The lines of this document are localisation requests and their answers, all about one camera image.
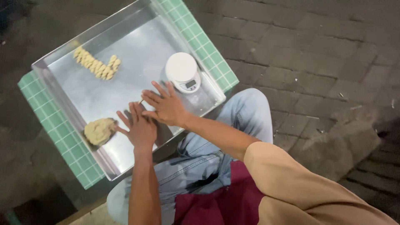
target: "hand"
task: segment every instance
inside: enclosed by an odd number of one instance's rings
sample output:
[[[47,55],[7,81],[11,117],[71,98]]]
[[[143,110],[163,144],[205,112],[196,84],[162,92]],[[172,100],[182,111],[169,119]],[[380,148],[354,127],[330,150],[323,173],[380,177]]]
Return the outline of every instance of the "hand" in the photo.
[[[129,128],[129,131],[117,127],[116,130],[126,135],[133,144],[134,153],[152,154],[153,144],[157,139],[157,127],[153,123],[153,119],[144,118],[142,116],[143,109],[137,102],[129,103],[129,110],[132,114],[132,124],[129,122],[121,111],[117,111],[117,115]]]
[[[144,111],[142,115],[154,118],[169,126],[185,128],[186,120],[191,113],[183,107],[182,102],[175,94],[171,82],[166,83],[169,94],[157,82],[152,81],[151,84],[158,90],[161,97],[150,90],[144,90],[142,92],[143,100],[153,106],[156,111]]]

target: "forearm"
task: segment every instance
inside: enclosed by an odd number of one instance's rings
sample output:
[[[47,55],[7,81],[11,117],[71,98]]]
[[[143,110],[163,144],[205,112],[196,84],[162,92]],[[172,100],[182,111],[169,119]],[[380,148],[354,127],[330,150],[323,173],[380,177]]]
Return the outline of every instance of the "forearm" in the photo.
[[[135,155],[131,194],[129,197],[129,224],[161,224],[160,197],[150,154]]]
[[[222,122],[192,114],[188,116],[184,126],[185,129],[200,135],[219,147],[224,153],[228,153],[240,161],[243,161],[247,147],[260,141]]]

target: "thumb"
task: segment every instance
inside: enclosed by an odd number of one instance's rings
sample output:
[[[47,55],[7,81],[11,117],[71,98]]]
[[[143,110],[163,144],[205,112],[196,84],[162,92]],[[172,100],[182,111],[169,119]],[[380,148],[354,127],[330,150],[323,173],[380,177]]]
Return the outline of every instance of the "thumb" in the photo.
[[[158,117],[156,112],[153,111],[143,111],[142,112],[142,116],[148,116],[151,117],[153,119],[159,120],[160,118]]]

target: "stainless steel tray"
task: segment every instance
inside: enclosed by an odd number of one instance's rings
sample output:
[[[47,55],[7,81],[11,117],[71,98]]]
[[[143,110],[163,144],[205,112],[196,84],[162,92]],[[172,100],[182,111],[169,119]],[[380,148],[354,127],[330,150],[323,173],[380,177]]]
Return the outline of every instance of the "stainless steel tray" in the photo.
[[[82,45],[96,59],[107,63],[116,54],[122,64],[109,81],[96,79],[77,64],[73,51]],[[201,70],[202,85],[193,94],[179,94],[185,108],[204,116],[226,97],[199,57],[163,13],[157,2],[138,0],[32,65],[78,133],[100,118],[115,118],[131,101],[140,99],[143,89],[155,90],[152,80],[166,81],[168,58],[176,52],[193,55]],[[152,107],[145,103],[148,110]],[[153,151],[166,144],[183,129],[162,125]],[[134,165],[133,146],[121,133],[97,149],[86,143],[109,180],[114,180]]]

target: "white kitchen scale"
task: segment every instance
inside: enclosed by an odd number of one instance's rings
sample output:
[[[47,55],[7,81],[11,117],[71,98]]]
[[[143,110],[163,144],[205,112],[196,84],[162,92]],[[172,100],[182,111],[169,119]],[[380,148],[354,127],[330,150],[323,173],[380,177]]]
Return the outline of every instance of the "white kitchen scale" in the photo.
[[[165,66],[167,78],[182,93],[196,92],[201,85],[199,68],[196,60],[188,53],[173,54]]]

